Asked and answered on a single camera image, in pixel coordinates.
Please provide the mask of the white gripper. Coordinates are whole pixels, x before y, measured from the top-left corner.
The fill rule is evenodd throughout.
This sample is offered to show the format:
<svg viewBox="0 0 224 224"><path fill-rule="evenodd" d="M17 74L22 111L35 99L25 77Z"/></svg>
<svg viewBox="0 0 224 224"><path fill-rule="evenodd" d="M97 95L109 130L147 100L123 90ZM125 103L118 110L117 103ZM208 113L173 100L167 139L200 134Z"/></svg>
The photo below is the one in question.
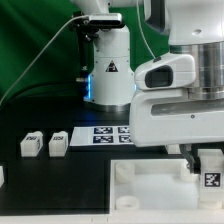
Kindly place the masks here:
<svg viewBox="0 0 224 224"><path fill-rule="evenodd" d="M224 141L224 99L189 100L184 89L141 91L132 99L130 136L137 147L180 144L194 172L194 143Z"/></svg>

